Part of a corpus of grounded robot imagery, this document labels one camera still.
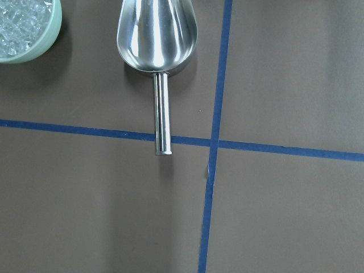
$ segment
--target ice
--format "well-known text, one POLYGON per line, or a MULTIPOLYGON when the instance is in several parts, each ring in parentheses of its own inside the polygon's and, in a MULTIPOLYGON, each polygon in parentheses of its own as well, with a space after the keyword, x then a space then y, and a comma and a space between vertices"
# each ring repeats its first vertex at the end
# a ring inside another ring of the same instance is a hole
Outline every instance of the ice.
POLYGON ((44 0, 0 0, 0 58, 23 53, 40 38, 52 13, 44 0))

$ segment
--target ice scoop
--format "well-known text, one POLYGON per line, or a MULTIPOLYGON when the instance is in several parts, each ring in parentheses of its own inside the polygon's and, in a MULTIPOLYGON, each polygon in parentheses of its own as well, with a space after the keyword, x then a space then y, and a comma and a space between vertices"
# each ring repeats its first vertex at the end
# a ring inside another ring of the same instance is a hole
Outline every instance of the ice scoop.
POLYGON ((123 0, 117 47, 129 66, 154 80, 157 155, 172 154, 168 78, 185 67, 196 42, 191 0, 123 0))

